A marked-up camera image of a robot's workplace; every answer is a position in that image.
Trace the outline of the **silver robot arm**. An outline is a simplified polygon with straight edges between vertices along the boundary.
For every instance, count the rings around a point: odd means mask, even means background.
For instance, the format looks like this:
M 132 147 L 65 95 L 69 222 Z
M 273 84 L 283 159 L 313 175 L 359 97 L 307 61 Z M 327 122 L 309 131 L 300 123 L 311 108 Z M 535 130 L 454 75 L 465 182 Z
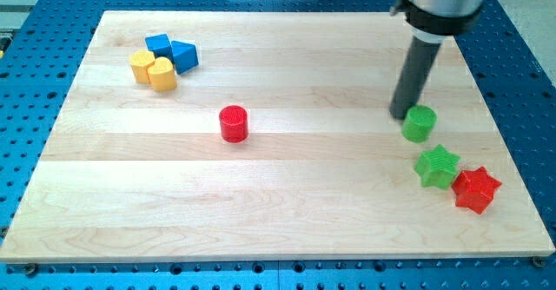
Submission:
M 483 0 L 394 0 L 390 15 L 403 12 L 414 37 L 440 44 L 447 36 L 466 33 L 477 23 Z

